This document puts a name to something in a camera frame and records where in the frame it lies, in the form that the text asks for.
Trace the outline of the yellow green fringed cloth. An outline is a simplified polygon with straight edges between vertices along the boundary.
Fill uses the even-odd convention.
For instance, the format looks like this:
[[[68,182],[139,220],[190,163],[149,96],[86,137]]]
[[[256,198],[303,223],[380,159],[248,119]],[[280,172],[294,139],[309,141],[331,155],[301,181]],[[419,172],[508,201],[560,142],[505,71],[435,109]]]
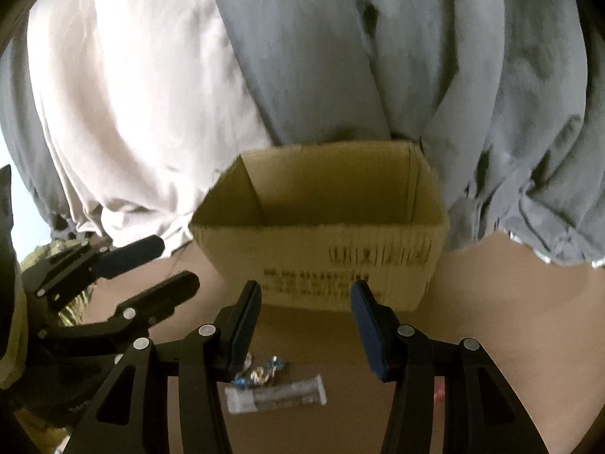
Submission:
[[[43,247],[20,266],[9,242],[1,248],[1,389],[25,376],[32,333],[83,323],[93,285],[102,279],[91,273],[98,250],[110,248],[88,241],[55,253]]]

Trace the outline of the blue gold wrapped candy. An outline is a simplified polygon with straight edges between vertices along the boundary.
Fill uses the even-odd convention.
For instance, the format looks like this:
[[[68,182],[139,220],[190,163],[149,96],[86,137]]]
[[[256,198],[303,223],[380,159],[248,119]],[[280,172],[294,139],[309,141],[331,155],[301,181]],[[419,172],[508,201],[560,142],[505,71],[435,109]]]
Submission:
[[[236,375],[233,385],[237,389],[257,389],[258,387],[270,386],[276,376],[287,367],[287,362],[277,356],[269,358],[265,364],[255,366],[253,363],[245,373]]]

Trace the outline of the olive jelly cup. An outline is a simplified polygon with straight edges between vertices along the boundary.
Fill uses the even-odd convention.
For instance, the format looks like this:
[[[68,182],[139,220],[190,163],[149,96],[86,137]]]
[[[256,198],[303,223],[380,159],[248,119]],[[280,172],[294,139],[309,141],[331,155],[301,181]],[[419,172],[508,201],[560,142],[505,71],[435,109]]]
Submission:
[[[242,367],[241,367],[241,369],[240,369],[239,374],[240,374],[240,375],[245,374],[245,373],[246,373],[246,372],[247,372],[247,371],[250,369],[250,367],[251,367],[252,363],[253,363],[253,357],[252,357],[252,354],[247,353],[247,354],[246,354],[246,357],[245,357],[245,359],[244,359],[244,362],[243,362],[243,364],[242,364]]]

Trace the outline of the brown cardboard box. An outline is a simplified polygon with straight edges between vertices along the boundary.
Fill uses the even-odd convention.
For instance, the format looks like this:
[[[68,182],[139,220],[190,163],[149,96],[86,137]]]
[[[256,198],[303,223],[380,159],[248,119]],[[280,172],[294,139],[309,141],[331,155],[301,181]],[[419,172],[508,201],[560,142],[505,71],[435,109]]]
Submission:
[[[194,214],[194,239],[236,299],[343,312],[354,283],[417,308],[449,232],[436,174],[413,143],[344,141],[240,155]]]

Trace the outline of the grey blanket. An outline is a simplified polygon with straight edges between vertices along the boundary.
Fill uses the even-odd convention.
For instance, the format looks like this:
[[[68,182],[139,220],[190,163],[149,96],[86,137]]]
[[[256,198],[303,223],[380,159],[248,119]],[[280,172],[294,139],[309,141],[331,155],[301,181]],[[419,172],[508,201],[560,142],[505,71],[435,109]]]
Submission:
[[[81,232],[36,110],[27,28],[1,0],[1,128],[42,218]],[[409,140],[448,247],[501,231],[604,259],[604,0],[216,0],[269,146]]]

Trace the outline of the long white snack bar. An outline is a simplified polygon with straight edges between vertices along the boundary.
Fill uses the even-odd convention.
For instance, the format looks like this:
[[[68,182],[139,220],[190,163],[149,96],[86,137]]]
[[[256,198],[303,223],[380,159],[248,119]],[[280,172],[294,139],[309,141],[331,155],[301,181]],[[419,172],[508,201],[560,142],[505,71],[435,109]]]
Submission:
[[[328,399],[321,375],[311,379],[263,386],[256,389],[225,388],[226,407],[231,414],[248,414],[299,406],[326,406]]]

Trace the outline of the red blue snack bag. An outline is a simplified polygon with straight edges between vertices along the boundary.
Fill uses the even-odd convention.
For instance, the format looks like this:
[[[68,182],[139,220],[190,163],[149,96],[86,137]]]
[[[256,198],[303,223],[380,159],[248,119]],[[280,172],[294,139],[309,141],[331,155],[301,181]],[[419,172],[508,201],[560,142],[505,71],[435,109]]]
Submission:
[[[434,405],[438,406],[445,402],[446,390],[445,390],[445,379],[443,377],[436,377],[434,379]]]

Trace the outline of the white pillow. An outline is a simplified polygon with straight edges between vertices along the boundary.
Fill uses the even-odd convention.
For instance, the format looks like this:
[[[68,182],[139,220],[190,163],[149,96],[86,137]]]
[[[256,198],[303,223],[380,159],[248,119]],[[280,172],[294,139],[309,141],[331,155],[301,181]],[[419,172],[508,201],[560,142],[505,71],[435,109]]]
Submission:
[[[27,45],[81,232],[179,249],[222,172],[271,144],[216,0],[38,0]]]

